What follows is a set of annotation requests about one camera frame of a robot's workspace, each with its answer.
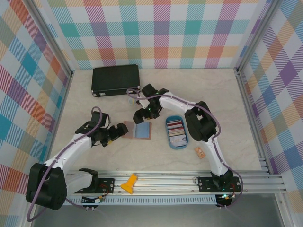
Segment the beige table surface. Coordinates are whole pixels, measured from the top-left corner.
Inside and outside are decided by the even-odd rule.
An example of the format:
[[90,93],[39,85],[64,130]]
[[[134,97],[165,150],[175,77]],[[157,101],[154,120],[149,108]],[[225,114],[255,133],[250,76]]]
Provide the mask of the beige table surface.
[[[77,70],[64,107],[51,156],[71,140],[74,132],[91,118],[91,108],[99,106],[112,124],[132,121],[140,106],[130,106],[128,96],[93,97],[92,70]],[[236,170],[260,170],[260,162],[232,69],[152,69],[140,70],[141,86],[151,83],[191,101],[205,101],[217,117],[222,133],[218,139],[227,163]],[[152,119],[151,140],[119,138],[109,146],[96,146],[84,153],[73,170],[86,167],[97,171],[190,171],[210,170],[207,157],[199,159],[194,148],[199,142],[189,135],[185,149],[169,147],[165,119],[175,115],[163,109]]]

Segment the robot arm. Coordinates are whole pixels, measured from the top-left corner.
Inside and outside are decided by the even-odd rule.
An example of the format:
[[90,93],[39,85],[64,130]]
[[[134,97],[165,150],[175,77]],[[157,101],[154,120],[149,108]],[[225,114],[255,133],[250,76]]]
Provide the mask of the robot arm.
[[58,157],[61,151],[43,164],[36,163],[31,167],[26,194],[28,202],[33,201],[45,171],[54,160],[56,160],[56,163],[52,166],[43,183],[36,204],[57,210],[63,205],[66,197],[69,195],[83,188],[89,189],[92,192],[96,190],[99,186],[97,171],[82,168],[77,174],[67,175],[67,173],[76,160],[92,146],[100,142],[105,147],[128,132],[127,127],[122,123],[118,124],[117,127],[104,128],[110,122],[108,114],[103,113],[102,121],[97,129],[78,140],[77,138],[90,132],[97,125],[99,118],[100,112],[93,112],[91,120],[76,130],[76,134],[70,141],[72,145],[65,150],[58,160],[56,157]]
[[200,141],[203,145],[205,145],[205,153],[211,165],[211,175],[213,177],[215,186],[219,190],[224,189],[232,179],[233,173],[225,166],[226,162],[223,158],[218,140],[216,137],[214,137],[217,132],[216,122],[206,111],[197,107],[197,105],[201,106],[210,112],[207,104],[203,101],[200,101],[199,103],[186,101],[182,98],[174,96],[171,92],[164,88],[158,91],[151,84],[146,85],[142,89],[140,98],[142,97],[152,98],[148,100],[138,100],[143,108],[134,114],[135,123],[142,123],[143,118],[152,119],[159,117],[159,113],[162,108],[173,110],[178,114],[184,114],[189,134],[194,140]]

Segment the plaid wall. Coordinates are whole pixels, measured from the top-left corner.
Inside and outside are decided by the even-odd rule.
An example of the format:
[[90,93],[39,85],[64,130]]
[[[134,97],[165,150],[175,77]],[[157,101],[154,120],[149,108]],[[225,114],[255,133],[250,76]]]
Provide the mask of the plaid wall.
[[241,61],[242,61],[242,59],[243,59],[243,56],[244,56],[244,54],[245,54],[246,51],[247,51],[247,48],[248,48],[249,45],[251,44],[251,41],[254,39],[255,33],[256,33],[256,31],[258,30],[258,28],[259,28],[259,26],[260,26],[260,23],[261,23],[261,21],[263,20],[263,18],[264,18],[264,16],[265,16],[266,12],[267,12],[267,10],[268,10],[268,8],[269,8],[269,6],[270,6],[271,1],[272,1],[272,0],[266,0],[266,3],[265,3],[265,5],[264,5],[264,7],[263,7],[263,9],[262,9],[262,11],[261,11],[261,13],[260,13],[260,15],[259,15],[257,21],[256,21],[256,23],[255,23],[253,29],[251,30],[250,35],[249,35],[249,37],[248,37],[248,39],[247,39],[247,41],[246,41],[246,43],[245,43],[245,45],[244,45],[244,47],[243,47],[243,49],[242,49],[242,52],[241,52],[241,54],[240,54],[240,57],[238,58],[238,61],[237,61],[237,64],[236,64],[236,68],[239,67],[239,65],[240,65],[240,63],[241,63]]
[[243,79],[275,173],[303,223],[303,1],[284,0]]
[[[244,46],[244,34],[250,33],[247,28],[254,11],[258,4],[265,3],[47,0],[47,10],[40,1],[36,0],[37,6],[63,53],[71,64],[75,59],[74,68],[80,69],[121,64],[138,64],[140,68],[233,68]],[[58,37],[50,14],[63,37]]]
[[68,77],[21,0],[0,1],[0,227],[25,212],[30,167],[50,145]]

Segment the black box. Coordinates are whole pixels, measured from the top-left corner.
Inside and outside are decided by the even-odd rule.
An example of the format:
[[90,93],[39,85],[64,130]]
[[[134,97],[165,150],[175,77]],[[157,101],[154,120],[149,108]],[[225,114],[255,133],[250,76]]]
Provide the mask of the black box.
[[140,86],[139,67],[121,65],[94,68],[91,93],[94,97],[125,95],[129,88]]

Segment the metal frame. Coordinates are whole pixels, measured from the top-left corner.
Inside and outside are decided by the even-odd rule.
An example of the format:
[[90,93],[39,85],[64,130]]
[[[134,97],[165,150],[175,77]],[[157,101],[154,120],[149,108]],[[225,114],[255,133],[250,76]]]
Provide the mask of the metal frame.
[[40,10],[37,8],[36,4],[33,0],[23,0],[24,5],[26,6],[28,12],[30,13],[31,17],[36,22],[39,30],[41,31],[43,37],[45,38],[46,42],[50,45],[52,51],[54,52],[57,60],[61,64],[63,70],[67,75],[70,77],[72,76],[73,70],[71,69],[70,65],[68,64],[64,54],[62,53],[60,47],[58,46],[51,30],[49,29],[47,23],[45,22],[43,16],[40,13]]
[[[269,156],[265,150],[265,145],[264,145],[262,136],[260,134],[260,131],[258,130],[257,121],[255,118],[254,112],[252,110],[252,105],[248,98],[248,93],[245,89],[245,85],[244,85],[243,79],[241,77],[241,72],[238,71],[237,69],[235,69],[235,76],[236,76],[236,79],[237,79],[237,82],[239,85],[245,112],[246,112],[247,118],[249,120],[251,133],[252,133],[257,151],[259,153],[259,156],[263,158],[263,165],[266,165],[268,168],[268,171],[271,173],[271,175],[274,175],[273,168],[269,161]],[[289,211],[290,201],[289,201],[287,194],[286,193],[275,193],[275,192],[273,192],[273,193],[275,194],[277,206],[279,208],[284,225],[286,227],[295,227],[291,214],[290,214],[290,211]]]
[[[260,171],[239,171],[243,178],[244,194],[266,194],[266,193],[285,193],[286,188],[281,175],[272,175],[269,173],[267,164],[264,158],[260,159],[262,170]],[[72,175],[77,171],[71,171],[68,174]],[[137,196],[181,196],[185,198],[189,195],[216,195],[217,192],[199,192],[198,185],[195,179],[198,176],[210,177],[209,171],[145,171],[135,173],[138,176],[138,181],[133,187],[134,193],[131,195],[121,188],[121,184],[125,183],[130,174],[130,171],[112,171],[99,172],[100,178],[114,178],[115,188],[114,193],[109,194],[107,198],[114,196],[137,197]],[[77,199],[79,196],[96,197],[97,194],[84,193],[73,194],[70,199]],[[116,205],[125,205],[124,201],[116,201]]]
[[71,50],[71,47],[69,46],[66,38],[65,38],[65,35],[63,34],[63,31],[61,30],[60,28],[60,25],[48,3],[47,0],[40,0],[40,4],[42,5],[42,8],[44,9],[49,21],[52,23],[53,25],[53,28],[55,30],[55,32],[57,33],[62,45],[63,45],[63,48],[65,49],[65,51],[67,52],[68,56],[70,57],[70,61],[71,61],[71,66],[74,67],[75,69],[79,69],[79,66],[78,66],[78,63],[76,61],[76,58]]
[[53,143],[55,142],[55,137],[56,137],[56,134],[57,134],[57,131],[58,131],[58,128],[59,128],[59,123],[60,123],[60,120],[61,120],[61,117],[62,117],[62,114],[63,114],[63,109],[64,109],[64,106],[65,106],[65,103],[66,103],[66,100],[67,100],[67,97],[68,97],[68,93],[69,93],[70,88],[71,88],[72,76],[73,76],[73,74],[71,74],[71,76],[68,79],[66,92],[65,92],[62,104],[61,104],[58,120],[57,120],[57,122],[55,124],[55,127],[54,127],[54,132],[53,132],[53,136],[52,136],[52,139],[51,139],[51,144],[48,148],[47,155],[44,157],[43,162],[48,160],[50,155],[51,155],[50,151],[53,149]]
[[254,9],[253,16],[250,18],[250,22],[247,25],[246,31],[243,34],[243,36],[241,38],[241,42],[238,45],[238,50],[237,50],[236,54],[233,56],[233,58],[232,58],[232,62],[230,64],[230,68],[233,68],[233,67],[237,66],[237,62],[238,62],[238,59],[240,58],[242,50],[245,47],[245,44],[246,44],[247,40],[250,37],[251,31],[253,30],[253,28],[254,28],[254,26],[255,26],[258,18],[259,18],[259,15],[263,11],[263,8],[264,8],[264,6],[266,4],[266,1],[267,0],[258,0],[258,4],[257,4],[256,8]]
[[252,57],[257,45],[259,44],[260,40],[263,38],[265,32],[267,31],[267,28],[272,21],[276,11],[279,9],[280,5],[282,4],[283,0],[272,0],[270,3],[270,6],[268,7],[268,10],[266,12],[266,15],[262,19],[259,28],[257,29],[253,40],[251,41],[250,45],[247,48],[247,51],[245,52],[242,61],[239,64],[238,71],[241,72],[246,64],[249,62],[250,58]]

